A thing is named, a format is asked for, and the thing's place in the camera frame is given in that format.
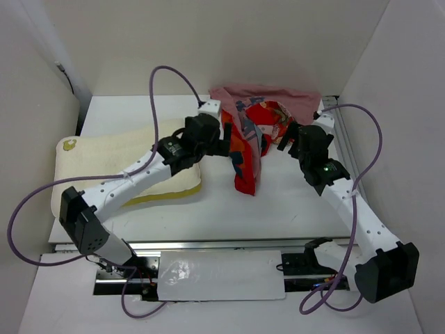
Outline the pink red patterned pillowcase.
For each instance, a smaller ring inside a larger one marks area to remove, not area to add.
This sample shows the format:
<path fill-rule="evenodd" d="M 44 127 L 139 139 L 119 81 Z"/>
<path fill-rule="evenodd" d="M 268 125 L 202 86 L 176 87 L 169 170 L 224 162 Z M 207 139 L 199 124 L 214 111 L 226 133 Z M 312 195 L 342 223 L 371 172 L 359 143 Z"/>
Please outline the pink red patterned pillowcase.
<path fill-rule="evenodd" d="M 261 177 L 261 158 L 273 144 L 279 144 L 293 121 L 312 123 L 321 94 L 292 88 L 231 84 L 209 90 L 210 98 L 221 101 L 221 121 L 232 123 L 230 150 L 240 151 L 242 165 L 233 165 L 234 186 L 253 196 Z"/>

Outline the cream yellow pillow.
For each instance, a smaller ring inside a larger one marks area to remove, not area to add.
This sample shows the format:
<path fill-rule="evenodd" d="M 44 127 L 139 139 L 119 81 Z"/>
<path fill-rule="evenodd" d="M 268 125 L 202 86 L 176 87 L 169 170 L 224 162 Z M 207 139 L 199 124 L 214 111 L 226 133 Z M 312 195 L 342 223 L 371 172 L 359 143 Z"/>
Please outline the cream yellow pillow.
<path fill-rule="evenodd" d="M 154 126 L 98 137 L 71 136 L 56 146 L 56 181 L 91 175 L 116 175 L 135 163 L 154 143 Z M 202 188 L 198 164 L 143 191 L 127 206 L 191 196 Z"/>

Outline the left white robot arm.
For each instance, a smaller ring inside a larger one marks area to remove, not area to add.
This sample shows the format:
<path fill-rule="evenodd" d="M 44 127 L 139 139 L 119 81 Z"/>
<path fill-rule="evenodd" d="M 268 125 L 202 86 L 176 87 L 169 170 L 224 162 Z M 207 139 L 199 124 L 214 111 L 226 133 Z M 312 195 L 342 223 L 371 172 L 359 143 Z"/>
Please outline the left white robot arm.
<path fill-rule="evenodd" d="M 82 191 L 73 186 L 64 190 L 60 224 L 80 254 L 102 258 L 123 278 L 132 276 L 143 262 L 127 242 L 105 227 L 105 221 L 135 196 L 191 168 L 204 156 L 228 156 L 231 134 L 231 124 L 222 125 L 208 114 L 187 117 L 183 128 L 160 139 L 117 179 Z"/>

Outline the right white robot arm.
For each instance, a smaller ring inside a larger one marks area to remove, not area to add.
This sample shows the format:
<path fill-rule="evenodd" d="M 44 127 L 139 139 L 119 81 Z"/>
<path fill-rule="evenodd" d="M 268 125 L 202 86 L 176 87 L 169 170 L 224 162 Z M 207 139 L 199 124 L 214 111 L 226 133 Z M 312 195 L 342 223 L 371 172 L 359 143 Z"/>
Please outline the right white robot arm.
<path fill-rule="evenodd" d="M 300 164 L 306 182 L 326 200 L 353 234 L 360 255 L 348 260 L 344 273 L 350 288 L 369 303 L 377 303 L 414 285 L 419 251 L 404 244 L 376 216 L 343 165 L 329 158 L 333 135 L 319 125 L 292 122 L 279 150 L 293 144 L 288 153 Z"/>

